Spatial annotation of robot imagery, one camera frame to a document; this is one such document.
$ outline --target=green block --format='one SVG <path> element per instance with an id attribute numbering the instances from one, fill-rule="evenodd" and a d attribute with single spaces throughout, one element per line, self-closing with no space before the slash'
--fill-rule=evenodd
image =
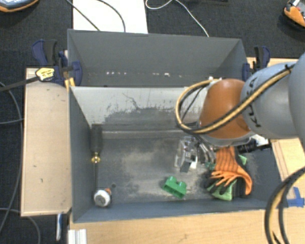
<path id="1" fill-rule="evenodd" d="M 170 176 L 167 178 L 162 189 L 181 199 L 187 193 L 187 184 L 183 181 L 177 182 L 176 177 Z"/>
<path id="2" fill-rule="evenodd" d="M 224 194 L 220 194 L 220 190 L 221 188 L 218 187 L 211 195 L 224 200 L 224 201 L 231 201 L 233 199 L 233 185 L 236 183 L 237 180 L 234 180 L 230 186 L 227 188 L 227 190 L 224 192 Z M 214 183 L 213 185 L 211 185 L 209 188 L 207 188 L 208 191 L 210 191 L 212 189 L 212 187 L 214 187 L 216 183 Z"/>
<path id="3" fill-rule="evenodd" d="M 216 164 L 210 163 L 210 162 L 206 162 L 204 165 L 205 165 L 205 168 L 207 168 L 207 169 L 209 168 L 210 171 L 213 171 L 216 166 Z"/>
<path id="4" fill-rule="evenodd" d="M 239 156 L 239 158 L 241 159 L 243 165 L 246 165 L 247 158 L 244 157 L 244 156 L 241 156 L 241 155 L 238 155 L 238 156 Z M 216 197 L 216 198 L 218 198 L 218 199 L 224 200 L 224 201 L 231 201 L 231 200 L 233 199 L 233 185 L 234 185 L 236 182 L 237 182 L 237 180 L 234 180 L 234 181 L 230 184 L 230 186 L 227 188 L 227 190 L 225 191 L 224 194 L 222 194 L 222 195 L 220 194 L 221 188 L 218 187 L 218 188 L 214 191 L 214 193 L 212 193 L 211 195 L 213 195 L 214 197 Z M 214 183 L 214 184 L 212 184 L 211 186 L 209 186 L 209 188 L 207 188 L 207 190 L 210 191 L 210 190 L 214 187 L 215 184 L 216 184 L 216 183 Z"/>

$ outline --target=gray bin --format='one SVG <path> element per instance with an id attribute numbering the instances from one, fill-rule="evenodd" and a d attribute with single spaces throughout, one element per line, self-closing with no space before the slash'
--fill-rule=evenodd
<path id="1" fill-rule="evenodd" d="M 213 199 L 201 187 L 203 166 L 188 173 L 180 173 L 174 167 L 178 141 L 185 135 L 174 121 L 175 102 L 183 86 L 210 75 L 240 78 L 246 62 L 240 40 L 69 30 L 68 42 L 70 60 L 80 60 L 84 71 L 81 86 L 72 87 L 69 92 L 75 223 L 265 208 L 266 200 L 280 182 L 270 151 L 256 152 L 249 162 L 255 179 L 251 196 L 231 202 Z M 139 50 L 141 45 L 146 45 L 146 50 Z M 126 57 L 122 56 L 125 48 Z M 106 76 L 108 66 L 114 75 L 126 68 L 128 76 Z M 139 69 L 142 75 L 131 71 Z M 153 75 L 161 70 L 169 76 Z M 128 78 L 132 75 L 138 79 Z M 204 97 L 205 91 L 191 108 L 188 117 L 192 120 L 198 117 Z M 97 182 L 89 150 L 92 124 L 103 127 Z M 171 175 L 187 184 L 182 200 L 161 189 Z M 99 188 L 112 187 L 108 208 L 94 204 L 96 183 Z"/>

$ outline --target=black carpet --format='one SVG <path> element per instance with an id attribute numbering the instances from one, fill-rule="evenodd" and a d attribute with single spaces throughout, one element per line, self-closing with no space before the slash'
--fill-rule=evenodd
<path id="1" fill-rule="evenodd" d="M 151 0 L 160 4 L 165 0 Z M 282 8 L 287 0 L 181 0 L 212 37 L 241 38 L 247 56 L 255 45 L 265 45 L 272 57 L 297 58 L 305 51 L 305 32 L 287 24 Z M 203 36 L 200 27 L 177 3 L 158 10 L 146 10 L 150 33 Z M 0 81 L 22 80 L 26 66 L 37 62 L 31 45 L 38 39 L 58 40 L 58 50 L 67 48 L 67 29 L 72 27 L 72 9 L 64 0 L 41 0 L 22 12 L 0 13 Z M 23 89 L 12 90 L 23 109 Z M 0 94 L 0 121 L 18 118 L 7 93 Z M 20 158 L 19 125 L 0 126 L 0 207 L 7 207 L 12 195 Z M 19 208 L 17 195 L 13 208 Z M 0 212 L 0 223 L 4 212 Z M 54 243 L 55 217 L 36 217 L 42 243 Z M 36 243 L 36 231 L 29 221 L 9 216 L 0 243 Z"/>

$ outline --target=white cable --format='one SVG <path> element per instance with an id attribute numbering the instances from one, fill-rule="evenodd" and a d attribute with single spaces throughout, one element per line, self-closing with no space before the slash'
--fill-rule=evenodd
<path id="1" fill-rule="evenodd" d="M 151 10 L 158 10 L 158 9 L 161 9 L 161 8 L 163 8 L 163 7 L 167 6 L 167 5 L 169 5 L 172 1 L 178 2 L 181 6 L 184 7 L 184 9 L 189 13 L 189 15 L 193 18 L 193 20 L 201 27 L 201 29 L 204 31 L 204 33 L 207 35 L 207 37 L 209 37 L 209 34 L 208 34 L 207 30 L 206 30 L 206 29 L 202 26 L 202 24 L 193 16 L 193 14 L 190 12 L 190 10 L 189 10 L 182 2 L 180 2 L 179 0 L 169 0 L 169 1 L 167 1 L 166 3 L 164 3 L 163 5 L 158 6 L 158 7 L 151 7 L 151 6 L 149 6 L 149 5 L 148 5 L 148 1 L 149 1 L 149 0 L 146 0 L 146 1 L 145 1 L 145 5 L 146 5 L 147 8 L 149 8 L 149 9 L 151 9 Z"/>

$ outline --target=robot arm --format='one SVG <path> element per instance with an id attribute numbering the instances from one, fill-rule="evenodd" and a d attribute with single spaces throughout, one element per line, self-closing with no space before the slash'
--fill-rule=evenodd
<path id="1" fill-rule="evenodd" d="M 254 134 L 268 139 L 299 137 L 305 150 L 305 53 L 297 62 L 274 65 L 245 83 L 224 79 L 209 86 L 195 127 L 180 118 L 187 95 L 208 81 L 184 91 L 176 104 L 177 125 L 189 134 L 218 146 L 238 146 Z"/>

